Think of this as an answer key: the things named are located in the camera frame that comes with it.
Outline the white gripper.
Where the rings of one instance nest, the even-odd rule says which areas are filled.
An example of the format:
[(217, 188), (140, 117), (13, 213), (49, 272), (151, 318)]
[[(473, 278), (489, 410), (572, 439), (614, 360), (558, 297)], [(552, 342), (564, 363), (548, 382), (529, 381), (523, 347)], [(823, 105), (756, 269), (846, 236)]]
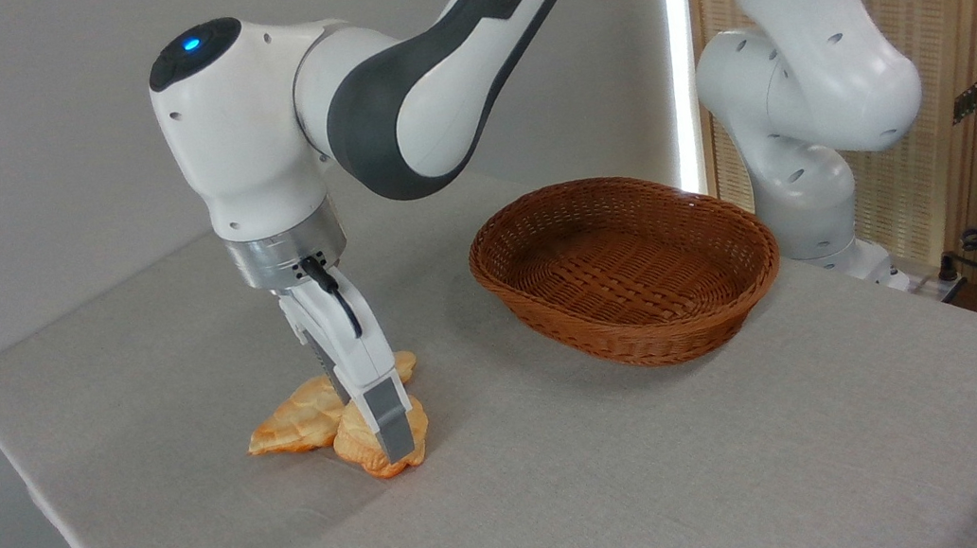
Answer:
[(385, 464), (398, 463), (416, 449), (408, 419), (411, 399), (395, 366), (393, 348), (364, 295), (339, 269), (329, 271), (338, 292), (306, 280), (277, 292), (279, 306), (297, 339), (322, 350), (320, 364), (343, 406), (356, 398)]

